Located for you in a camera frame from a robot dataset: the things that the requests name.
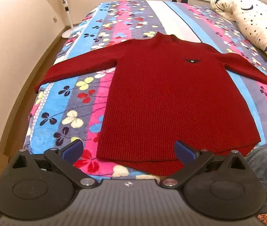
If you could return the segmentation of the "colourful floral striped blanket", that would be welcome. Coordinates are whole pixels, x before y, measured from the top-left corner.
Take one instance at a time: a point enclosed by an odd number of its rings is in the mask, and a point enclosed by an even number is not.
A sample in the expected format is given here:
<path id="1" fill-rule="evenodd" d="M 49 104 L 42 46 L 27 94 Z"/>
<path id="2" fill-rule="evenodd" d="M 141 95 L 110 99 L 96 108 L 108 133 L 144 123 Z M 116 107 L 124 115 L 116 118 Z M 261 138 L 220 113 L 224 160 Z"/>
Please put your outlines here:
<path id="1" fill-rule="evenodd" d="M 101 3 L 69 37 L 56 63 L 127 39 L 148 39 L 157 32 L 204 42 L 222 53 L 237 53 L 267 75 L 267 58 L 233 22 L 208 7 L 163 1 Z M 39 89 L 30 112 L 24 148 L 43 153 L 80 139 L 84 151 L 75 166 L 96 180 L 151 179 L 152 175 L 96 157 L 106 100 L 114 69 L 76 76 Z M 253 115 L 260 145 L 267 145 L 267 85 L 232 73 L 231 78 Z"/>

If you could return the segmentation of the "red knit sweater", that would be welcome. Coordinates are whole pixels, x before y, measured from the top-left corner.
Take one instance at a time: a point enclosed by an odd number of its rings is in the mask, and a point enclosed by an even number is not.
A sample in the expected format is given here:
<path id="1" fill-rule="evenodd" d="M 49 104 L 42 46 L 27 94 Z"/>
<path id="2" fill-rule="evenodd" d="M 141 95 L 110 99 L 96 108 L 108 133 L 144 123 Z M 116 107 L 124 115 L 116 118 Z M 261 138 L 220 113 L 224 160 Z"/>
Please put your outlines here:
<path id="1" fill-rule="evenodd" d="M 84 96 L 103 113 L 96 157 L 150 174 L 181 169 L 181 140 L 217 155 L 246 155 L 260 142 L 250 109 L 229 73 L 267 86 L 267 76 L 235 53 L 157 33 L 130 39 L 52 66 L 43 84 L 106 70 Z"/>

